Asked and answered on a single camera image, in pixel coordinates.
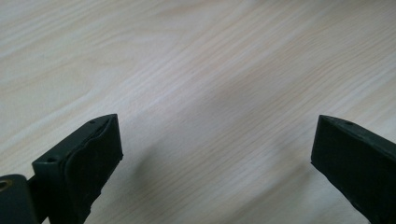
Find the wooden table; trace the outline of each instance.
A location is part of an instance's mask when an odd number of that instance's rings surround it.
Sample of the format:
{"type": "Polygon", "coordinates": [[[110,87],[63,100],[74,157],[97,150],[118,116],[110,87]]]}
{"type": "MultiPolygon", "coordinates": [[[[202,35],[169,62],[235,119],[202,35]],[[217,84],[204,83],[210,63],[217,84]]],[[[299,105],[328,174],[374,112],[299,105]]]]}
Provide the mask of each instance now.
{"type": "Polygon", "coordinates": [[[3,1],[0,31],[0,175],[119,115],[86,223],[367,223],[310,152],[319,114],[396,141],[395,1],[3,1]]]}

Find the black plastic part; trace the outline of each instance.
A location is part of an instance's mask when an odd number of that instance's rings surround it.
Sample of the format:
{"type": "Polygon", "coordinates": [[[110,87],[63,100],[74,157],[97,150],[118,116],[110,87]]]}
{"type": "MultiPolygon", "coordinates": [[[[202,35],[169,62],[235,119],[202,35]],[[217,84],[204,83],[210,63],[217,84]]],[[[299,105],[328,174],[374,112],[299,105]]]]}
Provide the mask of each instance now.
{"type": "Polygon", "coordinates": [[[87,122],[34,161],[30,183],[40,221],[48,216],[52,224],[83,223],[121,159],[117,115],[107,115],[87,122]]]}
{"type": "Polygon", "coordinates": [[[311,160],[371,223],[396,223],[395,144],[347,120],[320,116],[311,160]]]}
{"type": "Polygon", "coordinates": [[[0,177],[0,223],[38,223],[30,190],[23,175],[0,177]]]}

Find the table surface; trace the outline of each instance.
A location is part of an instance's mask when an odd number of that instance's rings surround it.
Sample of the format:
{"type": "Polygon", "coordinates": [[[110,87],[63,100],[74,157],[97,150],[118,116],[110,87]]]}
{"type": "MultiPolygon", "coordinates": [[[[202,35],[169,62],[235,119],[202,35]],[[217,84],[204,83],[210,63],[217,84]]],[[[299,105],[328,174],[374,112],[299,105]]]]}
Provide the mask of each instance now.
{"type": "Polygon", "coordinates": [[[396,1],[4,1],[0,30],[0,175],[119,115],[86,223],[367,223],[310,152],[320,114],[396,141],[396,1]]]}

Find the screw hole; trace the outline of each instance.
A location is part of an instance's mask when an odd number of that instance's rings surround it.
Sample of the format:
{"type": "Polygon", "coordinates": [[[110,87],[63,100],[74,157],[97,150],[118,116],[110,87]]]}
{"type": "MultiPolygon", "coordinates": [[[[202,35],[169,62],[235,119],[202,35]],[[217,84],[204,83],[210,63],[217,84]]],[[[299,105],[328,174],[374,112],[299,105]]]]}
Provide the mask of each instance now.
{"type": "Polygon", "coordinates": [[[56,162],[58,159],[57,158],[55,158],[55,157],[49,157],[48,159],[47,159],[47,162],[56,162]]]}
{"type": "Polygon", "coordinates": [[[0,192],[8,189],[12,185],[12,180],[0,180],[0,192]]]}

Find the black object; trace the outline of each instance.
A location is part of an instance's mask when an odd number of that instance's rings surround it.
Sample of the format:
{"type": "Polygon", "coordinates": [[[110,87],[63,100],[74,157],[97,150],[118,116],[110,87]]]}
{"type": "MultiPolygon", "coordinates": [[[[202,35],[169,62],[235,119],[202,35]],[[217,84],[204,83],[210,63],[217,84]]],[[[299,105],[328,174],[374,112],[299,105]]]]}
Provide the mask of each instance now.
{"type": "Polygon", "coordinates": [[[371,223],[396,223],[395,144],[350,121],[319,116],[311,160],[371,223]]]}
{"type": "Polygon", "coordinates": [[[28,182],[0,177],[0,223],[83,223],[120,160],[117,115],[85,123],[33,162],[28,182]]]}

